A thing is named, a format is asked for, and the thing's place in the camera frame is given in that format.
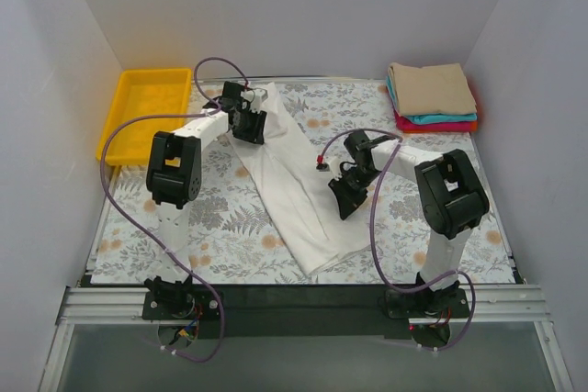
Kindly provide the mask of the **white t shirt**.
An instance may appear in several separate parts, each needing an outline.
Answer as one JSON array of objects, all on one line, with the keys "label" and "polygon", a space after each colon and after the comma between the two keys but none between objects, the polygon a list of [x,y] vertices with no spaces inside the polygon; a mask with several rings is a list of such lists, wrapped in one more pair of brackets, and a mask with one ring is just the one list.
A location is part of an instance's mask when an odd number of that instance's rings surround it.
[{"label": "white t shirt", "polygon": [[306,275],[313,275],[364,251],[368,221],[340,219],[331,176],[316,170],[317,152],[284,107],[273,83],[262,86],[267,113],[262,145],[229,141],[252,177],[277,232]]}]

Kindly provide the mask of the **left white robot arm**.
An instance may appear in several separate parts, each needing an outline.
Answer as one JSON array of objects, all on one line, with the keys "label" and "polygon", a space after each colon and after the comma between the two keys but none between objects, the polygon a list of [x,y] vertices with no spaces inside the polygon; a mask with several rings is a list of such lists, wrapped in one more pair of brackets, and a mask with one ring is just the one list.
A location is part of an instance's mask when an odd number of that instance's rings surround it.
[{"label": "left white robot arm", "polygon": [[190,291],[187,251],[189,213],[202,185],[202,152],[218,137],[231,133],[253,145],[264,143],[267,113],[262,105],[268,92],[234,82],[201,110],[201,115],[172,132],[153,137],[146,187],[157,208],[158,235],[163,258],[155,276],[145,285],[154,301],[178,319],[188,317],[196,305]]}]

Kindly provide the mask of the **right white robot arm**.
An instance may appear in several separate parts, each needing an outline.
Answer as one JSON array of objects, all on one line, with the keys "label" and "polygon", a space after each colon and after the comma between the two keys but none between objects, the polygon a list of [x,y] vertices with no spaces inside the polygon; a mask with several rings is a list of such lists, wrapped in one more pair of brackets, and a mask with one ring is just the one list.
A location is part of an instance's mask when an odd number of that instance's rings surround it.
[{"label": "right white robot arm", "polygon": [[403,144],[400,136],[366,129],[339,134],[349,161],[326,160],[318,155],[316,168],[332,175],[340,219],[347,219],[367,200],[368,187],[380,188],[386,174],[417,185],[422,212],[430,228],[424,266],[412,287],[389,289],[426,316],[436,316],[456,300],[458,267],[471,233],[489,212],[490,202],[469,156],[462,150],[424,151]]}]

